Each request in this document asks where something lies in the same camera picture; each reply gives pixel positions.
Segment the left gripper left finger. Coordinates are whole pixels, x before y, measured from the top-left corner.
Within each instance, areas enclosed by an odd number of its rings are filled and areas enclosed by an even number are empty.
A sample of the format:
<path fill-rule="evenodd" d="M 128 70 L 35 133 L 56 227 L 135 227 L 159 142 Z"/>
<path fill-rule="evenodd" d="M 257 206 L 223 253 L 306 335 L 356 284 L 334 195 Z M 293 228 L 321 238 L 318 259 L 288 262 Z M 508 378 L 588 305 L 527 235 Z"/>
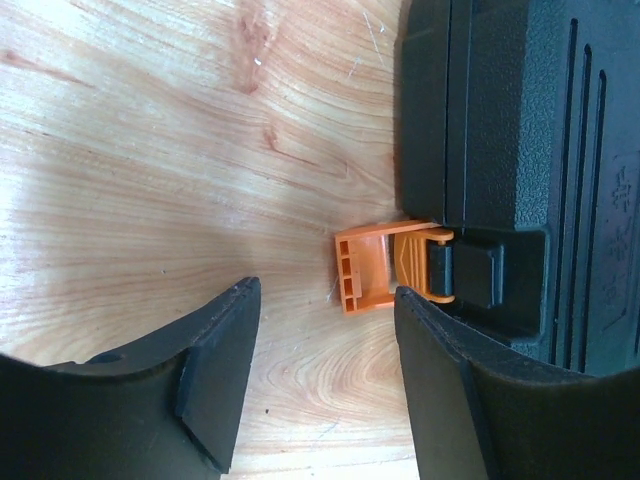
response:
<path fill-rule="evenodd" d="M 240 280 L 84 363 L 1 359 L 5 479 L 218 479 L 231 468 L 261 310 Z"/>

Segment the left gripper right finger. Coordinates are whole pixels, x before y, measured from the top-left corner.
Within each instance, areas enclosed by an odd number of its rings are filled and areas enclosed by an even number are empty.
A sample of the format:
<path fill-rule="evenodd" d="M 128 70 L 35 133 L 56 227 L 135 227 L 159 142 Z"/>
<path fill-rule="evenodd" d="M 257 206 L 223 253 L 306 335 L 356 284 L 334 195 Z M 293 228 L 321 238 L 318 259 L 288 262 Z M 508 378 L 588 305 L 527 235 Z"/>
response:
<path fill-rule="evenodd" d="M 635 479 L 639 373 L 592 377 L 518 353 L 418 293 L 394 321 L 423 479 Z"/>

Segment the orange case latch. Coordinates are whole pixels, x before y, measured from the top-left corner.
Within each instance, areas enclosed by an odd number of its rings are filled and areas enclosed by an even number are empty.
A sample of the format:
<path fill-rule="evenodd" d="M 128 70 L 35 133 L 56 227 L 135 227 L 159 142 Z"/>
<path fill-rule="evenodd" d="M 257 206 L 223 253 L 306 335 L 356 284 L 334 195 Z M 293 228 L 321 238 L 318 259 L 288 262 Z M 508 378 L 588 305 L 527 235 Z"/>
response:
<path fill-rule="evenodd" d="M 393 306 L 395 285 L 410 287 L 435 303 L 453 302 L 453 240 L 453 231 L 420 220 L 337 233 L 343 312 L 352 315 Z"/>

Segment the black plastic tool case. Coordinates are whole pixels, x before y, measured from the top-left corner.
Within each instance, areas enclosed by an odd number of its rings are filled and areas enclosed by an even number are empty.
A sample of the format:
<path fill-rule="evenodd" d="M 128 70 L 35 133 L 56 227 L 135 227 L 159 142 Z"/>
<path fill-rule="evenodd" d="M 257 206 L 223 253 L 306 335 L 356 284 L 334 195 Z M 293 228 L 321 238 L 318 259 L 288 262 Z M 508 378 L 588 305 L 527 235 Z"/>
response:
<path fill-rule="evenodd" d="M 415 1 L 400 201 L 447 312 L 592 376 L 639 364 L 639 5 Z"/>

